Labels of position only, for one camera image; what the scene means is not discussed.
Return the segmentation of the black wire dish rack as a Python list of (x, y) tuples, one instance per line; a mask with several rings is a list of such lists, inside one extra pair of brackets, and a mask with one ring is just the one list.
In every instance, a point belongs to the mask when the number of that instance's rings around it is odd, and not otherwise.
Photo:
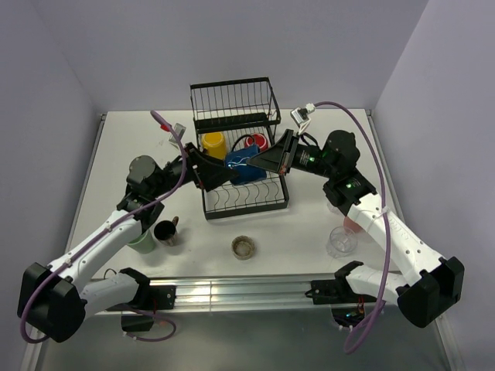
[(220, 159), (237, 177), (202, 193), (207, 220), (284, 209), (285, 180), (255, 168), (248, 159), (275, 143), (280, 109), (267, 77), (197, 83), (190, 87), (193, 123), (199, 149), (213, 154), (207, 137), (223, 137)]

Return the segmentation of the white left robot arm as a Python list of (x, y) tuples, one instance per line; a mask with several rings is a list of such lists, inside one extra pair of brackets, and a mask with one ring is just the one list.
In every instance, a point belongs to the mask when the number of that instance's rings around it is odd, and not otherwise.
[(40, 330), (46, 339), (64, 342), (100, 311), (114, 306), (145, 307), (151, 298), (150, 280), (137, 270), (124, 268), (97, 282), (92, 277), (122, 247), (145, 235), (163, 211), (163, 201), (182, 184), (193, 182), (210, 191), (238, 175), (191, 143), (164, 168), (150, 156), (135, 158), (129, 165), (125, 196), (107, 220), (62, 257), (25, 270), (17, 309), (24, 340), (38, 342), (27, 334), (27, 325)]

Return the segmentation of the green plastic cup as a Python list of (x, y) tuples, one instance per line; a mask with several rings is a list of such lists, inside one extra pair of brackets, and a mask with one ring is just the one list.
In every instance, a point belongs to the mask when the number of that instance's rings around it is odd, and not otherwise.
[(145, 231), (141, 236), (127, 243), (127, 246), (139, 254), (149, 254), (156, 246), (150, 230)]

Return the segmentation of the red mug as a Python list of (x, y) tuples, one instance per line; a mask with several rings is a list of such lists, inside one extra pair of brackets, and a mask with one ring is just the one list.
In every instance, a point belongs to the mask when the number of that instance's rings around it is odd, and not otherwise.
[(260, 148), (260, 151), (265, 151), (268, 148), (268, 139), (263, 134), (255, 133), (252, 136), (254, 143)]

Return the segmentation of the dark blue mug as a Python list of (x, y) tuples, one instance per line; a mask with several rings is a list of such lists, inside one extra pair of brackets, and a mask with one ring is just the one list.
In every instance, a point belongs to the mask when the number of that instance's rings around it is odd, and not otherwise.
[(241, 135), (234, 142), (225, 158), (225, 166), (239, 172), (239, 176), (230, 181), (233, 186), (246, 185), (266, 179), (265, 170), (247, 164), (249, 158), (260, 152), (260, 148), (254, 143), (252, 134)]

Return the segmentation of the yellow ceramic mug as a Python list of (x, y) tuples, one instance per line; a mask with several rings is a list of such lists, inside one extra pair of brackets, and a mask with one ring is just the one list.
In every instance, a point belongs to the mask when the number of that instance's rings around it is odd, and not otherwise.
[(213, 158), (224, 160), (227, 155), (227, 145), (222, 132), (209, 132), (201, 138), (203, 150)]

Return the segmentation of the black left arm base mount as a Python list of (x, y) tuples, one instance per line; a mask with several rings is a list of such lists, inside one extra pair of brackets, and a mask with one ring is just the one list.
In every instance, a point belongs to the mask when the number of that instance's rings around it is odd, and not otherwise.
[(174, 309), (176, 286), (153, 286), (140, 304), (123, 304), (120, 311), (130, 311), (131, 315), (121, 315), (121, 329), (124, 332), (136, 334), (149, 332), (153, 325), (168, 325), (173, 335), (177, 326), (168, 318), (158, 318), (159, 311)]

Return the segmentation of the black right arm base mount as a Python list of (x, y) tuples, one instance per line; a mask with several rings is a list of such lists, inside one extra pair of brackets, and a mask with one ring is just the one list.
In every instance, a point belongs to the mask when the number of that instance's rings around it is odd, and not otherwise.
[(371, 311), (376, 298), (366, 294), (355, 294), (337, 279), (314, 280), (305, 296), (314, 305), (330, 305), (333, 320), (338, 326), (351, 328), (358, 325)]

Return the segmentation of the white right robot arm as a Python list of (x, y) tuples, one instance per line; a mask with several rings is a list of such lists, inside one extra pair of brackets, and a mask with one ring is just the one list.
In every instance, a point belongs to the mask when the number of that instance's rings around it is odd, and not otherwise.
[(397, 305), (410, 323), (424, 328), (460, 300), (465, 267), (457, 257), (445, 258), (429, 247), (385, 206), (381, 193), (357, 169), (359, 157), (351, 132), (332, 131), (319, 148), (300, 144), (287, 130), (247, 163), (279, 175), (295, 168), (325, 178), (327, 200), (378, 243), (400, 271), (376, 271), (353, 261), (335, 274), (336, 296), (343, 301), (358, 294), (375, 297)]

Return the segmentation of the black metal mug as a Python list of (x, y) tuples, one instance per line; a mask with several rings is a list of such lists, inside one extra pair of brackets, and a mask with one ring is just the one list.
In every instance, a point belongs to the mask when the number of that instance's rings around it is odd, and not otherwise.
[(177, 242), (177, 225), (179, 217), (174, 216), (171, 220), (163, 220), (154, 227), (154, 237), (165, 246), (174, 246)]

